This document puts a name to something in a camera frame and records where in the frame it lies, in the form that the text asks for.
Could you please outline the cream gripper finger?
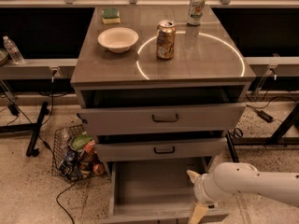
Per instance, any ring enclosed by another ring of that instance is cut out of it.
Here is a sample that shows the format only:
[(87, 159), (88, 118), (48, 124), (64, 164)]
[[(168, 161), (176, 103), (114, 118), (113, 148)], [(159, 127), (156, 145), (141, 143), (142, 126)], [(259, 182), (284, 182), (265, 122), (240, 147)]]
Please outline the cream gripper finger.
[(194, 202), (188, 224), (199, 224), (205, 214), (208, 212), (208, 206), (203, 203)]

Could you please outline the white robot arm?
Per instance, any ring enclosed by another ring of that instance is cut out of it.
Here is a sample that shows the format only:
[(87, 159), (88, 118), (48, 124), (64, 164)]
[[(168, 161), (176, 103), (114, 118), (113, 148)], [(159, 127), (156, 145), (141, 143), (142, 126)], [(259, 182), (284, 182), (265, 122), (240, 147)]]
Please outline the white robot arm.
[(194, 202), (188, 224), (199, 224), (208, 207), (223, 198), (239, 194), (258, 194), (266, 198), (299, 206), (299, 174), (261, 172), (244, 162), (224, 162), (211, 173), (199, 175), (188, 170), (193, 183)]

